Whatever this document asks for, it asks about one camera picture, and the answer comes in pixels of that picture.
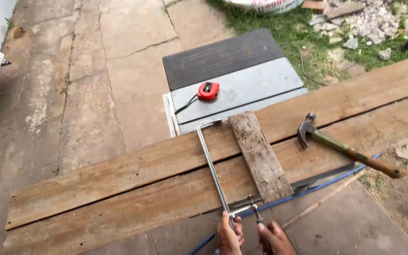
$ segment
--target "hammer handle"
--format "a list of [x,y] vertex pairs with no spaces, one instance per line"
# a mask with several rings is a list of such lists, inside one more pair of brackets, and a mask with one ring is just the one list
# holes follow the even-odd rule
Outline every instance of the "hammer handle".
[[361,153],[360,151],[355,150],[354,148],[351,148],[348,145],[333,139],[331,136],[328,136],[327,134],[319,131],[318,129],[316,129],[316,131],[314,132],[313,137],[336,148],[337,150],[343,152],[344,154],[347,154],[354,160],[358,160],[363,164],[374,168],[375,170],[381,171],[382,173],[390,176],[393,179],[401,178],[407,175],[407,171],[405,169],[390,166],[378,159],[368,157],[365,154]]

